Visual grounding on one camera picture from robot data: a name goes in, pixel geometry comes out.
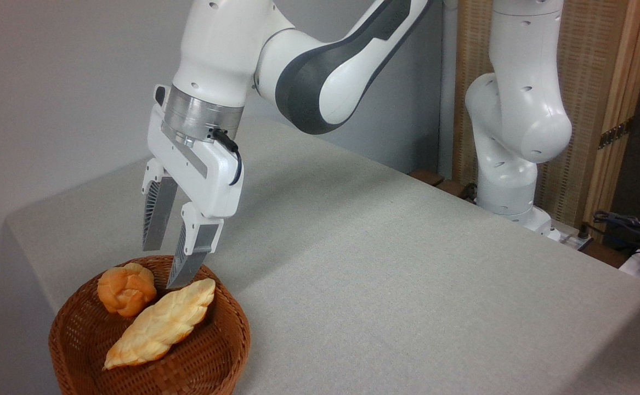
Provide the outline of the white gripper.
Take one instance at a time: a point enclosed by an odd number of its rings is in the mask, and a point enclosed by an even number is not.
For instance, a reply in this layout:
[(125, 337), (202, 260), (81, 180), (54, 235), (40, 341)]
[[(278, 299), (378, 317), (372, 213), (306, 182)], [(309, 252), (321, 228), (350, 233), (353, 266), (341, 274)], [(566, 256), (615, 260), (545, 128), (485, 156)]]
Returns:
[(179, 187), (192, 202), (183, 224), (166, 288), (192, 282), (205, 257), (215, 253), (224, 220), (239, 206), (243, 164), (234, 137), (242, 107), (209, 103), (174, 86), (156, 85), (147, 145), (142, 250), (160, 250)]

